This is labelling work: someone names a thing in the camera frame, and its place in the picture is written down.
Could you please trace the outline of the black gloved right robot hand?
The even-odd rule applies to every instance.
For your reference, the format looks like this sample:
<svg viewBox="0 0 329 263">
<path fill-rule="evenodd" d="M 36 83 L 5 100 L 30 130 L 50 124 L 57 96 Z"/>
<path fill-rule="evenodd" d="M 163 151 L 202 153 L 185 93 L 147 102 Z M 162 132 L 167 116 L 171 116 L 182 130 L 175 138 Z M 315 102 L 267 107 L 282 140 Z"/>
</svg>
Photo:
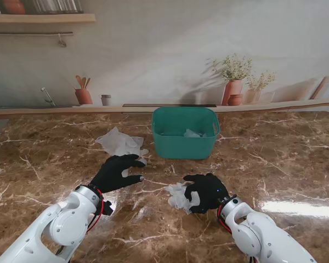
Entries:
<svg viewBox="0 0 329 263">
<path fill-rule="evenodd" d="M 226 187 L 212 173 L 186 175 L 183 180 L 192 182 L 192 184 L 187 185 L 184 196 L 192 202 L 192 193 L 197 192 L 200 200 L 199 204 L 189 208 L 192 213 L 204 214 L 210 209 L 217 209 L 221 201 L 230 198 Z"/>
</svg>

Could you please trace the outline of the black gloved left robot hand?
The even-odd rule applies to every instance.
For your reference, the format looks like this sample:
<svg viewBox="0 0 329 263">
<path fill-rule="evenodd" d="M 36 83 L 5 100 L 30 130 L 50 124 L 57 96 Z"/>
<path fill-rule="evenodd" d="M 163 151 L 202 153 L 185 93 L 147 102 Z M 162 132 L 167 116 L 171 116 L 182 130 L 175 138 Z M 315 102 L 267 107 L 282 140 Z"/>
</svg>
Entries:
<svg viewBox="0 0 329 263">
<path fill-rule="evenodd" d="M 122 176 L 122 172 L 131 167 L 143 168 L 146 166 L 138 158 L 138 155 L 133 154 L 108 158 L 88 187 L 98 189 L 101 193 L 108 193 L 141 182 L 142 175 Z"/>
</svg>

